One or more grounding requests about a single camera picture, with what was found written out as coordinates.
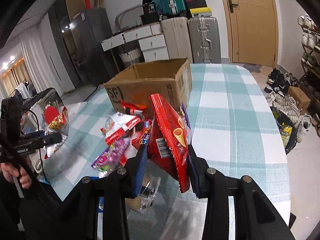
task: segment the white suitcase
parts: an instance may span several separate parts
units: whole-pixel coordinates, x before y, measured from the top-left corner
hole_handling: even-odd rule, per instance
[[[162,31],[167,44],[169,59],[188,58],[189,63],[193,63],[188,19],[186,17],[175,17],[163,20]]]

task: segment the curtain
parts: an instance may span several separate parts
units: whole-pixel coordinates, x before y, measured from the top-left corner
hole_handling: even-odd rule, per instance
[[[24,61],[37,92],[52,87],[61,96],[63,90],[49,67],[37,27],[24,30],[19,37]]]
[[[24,80],[31,83],[31,78],[29,76],[27,66],[24,62],[24,58],[18,60],[18,62],[13,65],[12,70],[18,84],[20,84]]]
[[[16,81],[16,79],[13,76],[13,73],[11,71],[11,68],[8,69],[2,76],[1,76],[2,83],[4,85],[4,88],[9,95],[16,89],[16,87],[19,85]]]

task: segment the cardboard box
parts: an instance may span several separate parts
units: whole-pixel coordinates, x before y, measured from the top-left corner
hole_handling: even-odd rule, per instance
[[[304,115],[310,104],[310,99],[307,95],[301,90],[301,88],[297,87],[289,87],[288,94],[298,102],[297,107],[301,110],[300,115]]]
[[[66,6],[70,22],[86,9],[84,0],[66,0]]]
[[[162,95],[176,110],[181,102],[188,105],[192,89],[191,69],[188,59],[171,59],[131,65],[104,83],[114,109],[124,113],[120,100],[148,107],[147,114],[153,118],[153,106],[149,96]]]

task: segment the door handle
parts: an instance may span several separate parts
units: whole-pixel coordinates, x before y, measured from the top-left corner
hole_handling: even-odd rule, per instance
[[[228,0],[228,3],[229,3],[229,8],[230,8],[230,13],[233,13],[233,7],[234,7],[234,6],[239,6],[239,5],[236,4],[236,3],[232,3],[231,0]]]

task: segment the barcode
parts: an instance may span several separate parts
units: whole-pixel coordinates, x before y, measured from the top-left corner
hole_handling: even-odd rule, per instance
[[[170,148],[164,138],[156,139],[157,146],[161,155],[161,158],[166,158],[172,155]]]

